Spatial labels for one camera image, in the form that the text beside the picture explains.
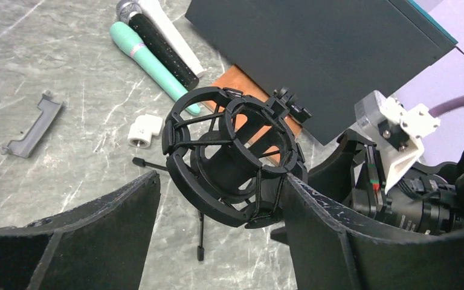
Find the white microphone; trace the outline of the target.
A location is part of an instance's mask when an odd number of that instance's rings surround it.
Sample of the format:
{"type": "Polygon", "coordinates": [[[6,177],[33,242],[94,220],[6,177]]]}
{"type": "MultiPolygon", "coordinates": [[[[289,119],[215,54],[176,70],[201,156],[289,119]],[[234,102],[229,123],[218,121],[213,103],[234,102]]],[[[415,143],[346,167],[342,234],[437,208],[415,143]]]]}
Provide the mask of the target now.
{"type": "Polygon", "coordinates": [[[161,8],[160,2],[157,0],[139,0],[137,3],[143,14],[155,24],[156,28],[159,29],[161,34],[166,38],[168,43],[178,53],[179,57],[191,71],[197,77],[202,77],[205,73],[205,69],[203,69],[196,54],[161,8]]]}

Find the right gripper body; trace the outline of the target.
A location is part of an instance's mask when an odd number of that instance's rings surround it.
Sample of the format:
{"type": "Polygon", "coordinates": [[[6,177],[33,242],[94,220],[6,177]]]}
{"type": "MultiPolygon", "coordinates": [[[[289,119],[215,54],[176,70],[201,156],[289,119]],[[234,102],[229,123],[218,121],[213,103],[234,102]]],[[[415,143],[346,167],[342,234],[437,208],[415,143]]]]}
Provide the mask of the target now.
{"type": "Polygon", "coordinates": [[[393,199],[386,195],[386,178],[376,144],[354,130],[337,139],[338,195],[336,200],[376,221],[395,224],[393,199]]]}

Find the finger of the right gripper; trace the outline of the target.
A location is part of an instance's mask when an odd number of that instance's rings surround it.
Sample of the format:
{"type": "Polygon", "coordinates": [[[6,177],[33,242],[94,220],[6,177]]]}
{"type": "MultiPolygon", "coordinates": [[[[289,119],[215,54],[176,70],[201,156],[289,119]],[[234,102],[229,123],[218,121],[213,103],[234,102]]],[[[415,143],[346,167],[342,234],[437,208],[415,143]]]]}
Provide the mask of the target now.
{"type": "Polygon", "coordinates": [[[337,147],[332,155],[313,168],[308,183],[296,177],[286,178],[282,187],[285,203],[285,227],[271,232],[271,239],[286,245],[356,245],[358,233],[341,225],[328,212],[345,209],[340,204],[354,185],[351,165],[357,142],[337,147]]]}

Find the black sparkly microphone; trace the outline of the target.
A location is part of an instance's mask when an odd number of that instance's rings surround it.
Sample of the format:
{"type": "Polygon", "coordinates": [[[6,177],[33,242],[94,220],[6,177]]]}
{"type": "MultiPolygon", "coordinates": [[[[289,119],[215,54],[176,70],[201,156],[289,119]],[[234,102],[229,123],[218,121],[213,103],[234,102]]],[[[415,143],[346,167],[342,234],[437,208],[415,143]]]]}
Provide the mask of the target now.
{"type": "Polygon", "coordinates": [[[136,32],[150,49],[152,54],[185,87],[192,90],[197,87],[199,78],[183,61],[161,30],[142,12],[134,1],[119,1],[116,5],[118,19],[136,32]]]}

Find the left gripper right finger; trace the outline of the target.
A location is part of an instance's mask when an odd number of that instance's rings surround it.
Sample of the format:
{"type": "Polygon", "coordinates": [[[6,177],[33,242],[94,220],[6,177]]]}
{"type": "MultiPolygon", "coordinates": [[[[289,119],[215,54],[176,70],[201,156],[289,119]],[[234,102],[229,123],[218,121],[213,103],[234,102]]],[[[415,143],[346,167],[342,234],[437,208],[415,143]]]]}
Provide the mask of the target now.
{"type": "Polygon", "coordinates": [[[441,236],[363,216],[288,176],[283,211],[298,289],[464,289],[464,229],[441,236]]]}

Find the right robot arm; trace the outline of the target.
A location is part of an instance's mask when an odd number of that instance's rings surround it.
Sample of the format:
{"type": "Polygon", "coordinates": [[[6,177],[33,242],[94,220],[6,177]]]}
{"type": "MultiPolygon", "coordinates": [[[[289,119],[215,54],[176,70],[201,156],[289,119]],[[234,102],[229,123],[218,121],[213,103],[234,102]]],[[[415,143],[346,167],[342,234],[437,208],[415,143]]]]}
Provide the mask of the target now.
{"type": "Polygon", "coordinates": [[[283,191],[287,225],[304,215],[289,199],[290,192],[296,192],[317,209],[309,218],[312,230],[323,222],[333,229],[394,240],[464,229],[464,151],[457,163],[416,163],[390,187],[378,145],[351,129],[337,143],[305,178],[287,177],[283,191]]]}

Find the white pvc elbow fitting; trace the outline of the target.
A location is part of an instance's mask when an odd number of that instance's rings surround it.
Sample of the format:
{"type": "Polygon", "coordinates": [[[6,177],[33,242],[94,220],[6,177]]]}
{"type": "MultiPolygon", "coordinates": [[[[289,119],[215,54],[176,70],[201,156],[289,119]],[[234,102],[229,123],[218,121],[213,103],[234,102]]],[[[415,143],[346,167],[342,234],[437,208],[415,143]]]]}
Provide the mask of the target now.
{"type": "Polygon", "coordinates": [[[146,149],[151,145],[152,137],[160,134],[162,126],[162,117],[150,114],[140,115],[131,124],[127,141],[132,147],[146,149]]]}

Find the black tripod shock-mount stand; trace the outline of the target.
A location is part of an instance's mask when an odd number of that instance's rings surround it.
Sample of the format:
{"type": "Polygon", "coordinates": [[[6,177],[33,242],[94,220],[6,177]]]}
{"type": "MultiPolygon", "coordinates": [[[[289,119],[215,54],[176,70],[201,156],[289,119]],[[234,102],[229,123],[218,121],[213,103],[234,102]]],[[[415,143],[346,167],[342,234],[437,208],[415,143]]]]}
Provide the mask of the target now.
{"type": "Polygon", "coordinates": [[[305,178],[308,170],[300,145],[285,123],[289,115],[302,123],[311,113],[287,88],[274,91],[260,109],[239,90],[208,86],[184,94],[166,117],[161,166],[199,212],[230,227],[257,229],[283,220],[282,187],[288,176],[305,178]],[[214,111],[203,105],[214,101],[214,111]],[[247,122],[236,131],[238,116],[247,122]],[[254,144],[248,141],[270,126],[254,144]],[[265,153],[270,147],[273,153],[265,153]],[[278,164],[267,156],[280,154],[278,164]]]}

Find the mint green microphone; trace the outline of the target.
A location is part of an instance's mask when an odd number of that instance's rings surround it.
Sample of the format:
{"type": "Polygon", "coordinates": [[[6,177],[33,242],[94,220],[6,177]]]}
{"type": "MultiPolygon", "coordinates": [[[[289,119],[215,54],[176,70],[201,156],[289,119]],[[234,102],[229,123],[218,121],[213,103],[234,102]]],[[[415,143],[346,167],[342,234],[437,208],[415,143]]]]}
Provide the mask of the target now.
{"type": "Polygon", "coordinates": [[[131,27],[118,21],[111,25],[109,34],[116,46],[134,60],[173,101],[178,101],[189,92],[154,56],[131,27]]]}

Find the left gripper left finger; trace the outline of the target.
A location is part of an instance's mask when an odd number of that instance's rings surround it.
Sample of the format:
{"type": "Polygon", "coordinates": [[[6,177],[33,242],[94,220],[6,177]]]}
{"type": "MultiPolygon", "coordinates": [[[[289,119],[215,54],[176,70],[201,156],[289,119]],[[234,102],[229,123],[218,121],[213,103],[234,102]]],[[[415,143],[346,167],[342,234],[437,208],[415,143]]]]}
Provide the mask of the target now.
{"type": "Polygon", "coordinates": [[[160,197],[151,171],[71,210],[0,228],[0,289],[138,289],[160,197]]]}

